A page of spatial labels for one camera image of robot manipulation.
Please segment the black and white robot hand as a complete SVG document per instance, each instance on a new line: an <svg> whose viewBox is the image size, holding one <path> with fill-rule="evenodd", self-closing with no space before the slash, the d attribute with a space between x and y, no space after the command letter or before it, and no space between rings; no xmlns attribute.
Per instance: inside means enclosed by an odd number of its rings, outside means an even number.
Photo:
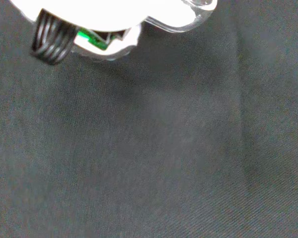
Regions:
<svg viewBox="0 0 298 238"><path fill-rule="evenodd" d="M149 16L147 0L13 0L34 25L31 54L46 64L60 63L69 52L96 60L116 60L139 41Z"/></svg>

